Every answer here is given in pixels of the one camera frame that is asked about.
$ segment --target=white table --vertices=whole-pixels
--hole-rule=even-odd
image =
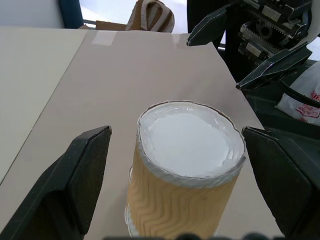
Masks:
[[[61,34],[53,33],[56,38]],[[41,173],[84,131],[112,126],[104,180],[85,237],[100,240],[128,235],[124,220],[128,169],[137,120],[147,107],[165,100],[191,100],[221,110],[239,129],[262,127],[213,46],[187,47],[186,39],[187,35],[140,31],[86,33],[0,185],[0,231]],[[33,59],[34,53],[27,54]],[[240,238],[252,231],[281,234],[247,162],[218,233]]]

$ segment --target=plastic bag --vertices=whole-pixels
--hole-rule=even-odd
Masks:
[[[320,102],[320,61],[301,74],[290,86],[308,98]],[[320,126],[320,108],[303,104],[283,94],[277,109],[302,122]]]

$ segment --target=cardboard sheet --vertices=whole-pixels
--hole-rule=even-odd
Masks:
[[[111,45],[92,44],[96,34],[88,31],[0,186],[0,231],[41,173],[84,131],[112,127],[102,189],[85,236],[101,240],[129,235],[124,219],[128,170],[137,120],[149,106],[190,100],[224,112],[238,129],[262,127],[212,44],[187,47],[187,35],[173,40],[169,33],[145,31],[119,31]],[[281,234],[249,162],[218,229],[233,238],[252,231]]]
[[[86,32],[0,27],[0,182]]]

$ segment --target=paper cup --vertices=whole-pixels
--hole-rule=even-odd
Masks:
[[[133,237],[211,237],[245,162],[222,112],[190,101],[151,106],[138,120],[125,220]]]

